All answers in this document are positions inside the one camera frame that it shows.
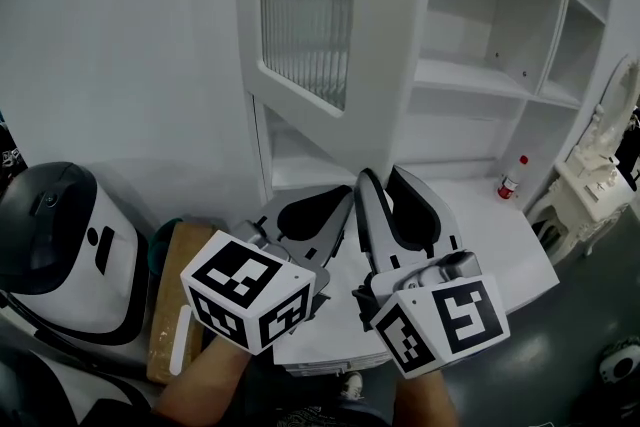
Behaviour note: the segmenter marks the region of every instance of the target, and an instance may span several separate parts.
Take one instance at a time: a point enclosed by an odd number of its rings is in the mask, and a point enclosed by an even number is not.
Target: human arm
[[[165,388],[154,413],[187,427],[216,425],[231,403],[251,354],[218,336]]]
[[[457,427],[458,415],[449,398],[442,372],[399,380],[394,427]]]

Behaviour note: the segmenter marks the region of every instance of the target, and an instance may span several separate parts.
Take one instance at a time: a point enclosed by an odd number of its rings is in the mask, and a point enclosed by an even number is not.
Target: bottle
[[[520,183],[520,180],[522,179],[522,176],[524,175],[524,167],[528,162],[529,159],[526,155],[522,155],[520,157],[518,163],[507,173],[504,180],[502,180],[500,187],[498,187],[498,196],[502,199],[509,199],[513,195]]]

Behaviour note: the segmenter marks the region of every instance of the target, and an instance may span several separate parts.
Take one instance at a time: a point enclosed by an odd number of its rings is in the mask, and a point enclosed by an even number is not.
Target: open cabinet door
[[[357,174],[386,178],[427,0],[237,0],[245,88]]]

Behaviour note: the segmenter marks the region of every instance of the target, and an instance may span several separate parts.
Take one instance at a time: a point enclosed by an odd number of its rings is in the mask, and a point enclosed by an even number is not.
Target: shoe
[[[362,398],[362,376],[358,372],[349,372],[344,376],[340,397],[346,400]]]

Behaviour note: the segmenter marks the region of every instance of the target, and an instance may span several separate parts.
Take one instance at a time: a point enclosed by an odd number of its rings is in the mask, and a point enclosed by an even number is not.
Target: marker cube
[[[407,379],[471,356],[510,335],[491,275],[395,292],[371,324]]]
[[[311,314],[315,274],[217,231],[180,274],[196,319],[259,354]]]

